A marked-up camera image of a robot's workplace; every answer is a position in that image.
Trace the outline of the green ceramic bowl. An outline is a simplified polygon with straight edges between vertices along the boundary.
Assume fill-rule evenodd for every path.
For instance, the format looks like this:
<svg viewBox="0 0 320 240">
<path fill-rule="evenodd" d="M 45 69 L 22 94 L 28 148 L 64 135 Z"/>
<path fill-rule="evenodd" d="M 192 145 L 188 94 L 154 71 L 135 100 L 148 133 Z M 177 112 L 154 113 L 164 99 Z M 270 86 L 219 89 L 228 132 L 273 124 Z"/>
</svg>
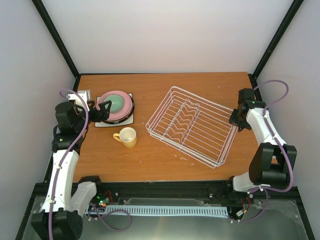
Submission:
<svg viewBox="0 0 320 240">
<path fill-rule="evenodd" d="M 118 94 L 111 94 L 107 96 L 103 101 L 111 101 L 110 113 L 116 113 L 120 111 L 125 104 L 125 100 L 123 99 L 123 97 Z"/>
</svg>

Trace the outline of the yellow ceramic mug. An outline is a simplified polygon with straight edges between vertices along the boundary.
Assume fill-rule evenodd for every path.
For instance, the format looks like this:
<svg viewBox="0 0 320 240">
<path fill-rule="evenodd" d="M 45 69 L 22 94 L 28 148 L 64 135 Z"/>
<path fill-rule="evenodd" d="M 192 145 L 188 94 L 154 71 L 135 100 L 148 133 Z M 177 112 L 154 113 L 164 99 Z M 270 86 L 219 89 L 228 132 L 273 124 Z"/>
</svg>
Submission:
<svg viewBox="0 0 320 240">
<path fill-rule="evenodd" d="M 125 127 L 119 133 L 114 133 L 112 137 L 126 148 L 133 148 L 137 144 L 137 133 L 132 127 Z"/>
</svg>

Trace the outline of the white wire dish rack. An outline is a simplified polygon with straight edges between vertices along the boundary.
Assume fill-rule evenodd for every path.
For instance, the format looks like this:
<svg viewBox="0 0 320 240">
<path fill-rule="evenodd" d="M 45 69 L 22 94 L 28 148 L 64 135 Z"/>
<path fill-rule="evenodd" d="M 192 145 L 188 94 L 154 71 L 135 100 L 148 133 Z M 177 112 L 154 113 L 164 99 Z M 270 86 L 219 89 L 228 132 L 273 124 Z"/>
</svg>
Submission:
<svg viewBox="0 0 320 240">
<path fill-rule="evenodd" d="M 151 137 L 214 169 L 227 159 L 238 129 L 232 109 L 170 88 L 145 127 Z"/>
</svg>

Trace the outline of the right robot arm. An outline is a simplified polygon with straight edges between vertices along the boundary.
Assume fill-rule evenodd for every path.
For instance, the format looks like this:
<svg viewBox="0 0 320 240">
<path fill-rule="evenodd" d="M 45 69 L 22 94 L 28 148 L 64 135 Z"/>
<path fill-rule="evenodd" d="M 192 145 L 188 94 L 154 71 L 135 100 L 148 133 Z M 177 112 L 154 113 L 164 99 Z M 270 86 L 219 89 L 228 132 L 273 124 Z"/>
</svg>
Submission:
<svg viewBox="0 0 320 240">
<path fill-rule="evenodd" d="M 242 175 L 233 176 L 234 191 L 253 193 L 265 189 L 287 192 L 293 185 L 293 167 L 297 150 L 288 145 L 274 127 L 266 103 L 255 99 L 254 90 L 243 88 L 238 92 L 238 107 L 229 122 L 238 127 L 252 130 L 258 143 L 249 169 Z"/>
</svg>

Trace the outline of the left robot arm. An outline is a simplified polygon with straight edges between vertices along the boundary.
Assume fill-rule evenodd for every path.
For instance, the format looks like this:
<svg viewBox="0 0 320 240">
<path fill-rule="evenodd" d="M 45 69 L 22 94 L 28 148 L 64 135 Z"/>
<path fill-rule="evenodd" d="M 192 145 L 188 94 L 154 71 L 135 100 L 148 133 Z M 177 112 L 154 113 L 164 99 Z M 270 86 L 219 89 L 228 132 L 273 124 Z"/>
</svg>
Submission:
<svg viewBox="0 0 320 240">
<path fill-rule="evenodd" d="M 72 193 L 73 176 L 89 124 L 110 115 L 111 101 L 84 106 L 68 101 L 55 107 L 57 126 L 52 141 L 52 174 L 46 199 L 31 225 L 42 240 L 78 240 L 83 231 L 83 215 L 90 201 L 103 198 L 104 188 L 97 175 L 80 179 Z"/>
</svg>

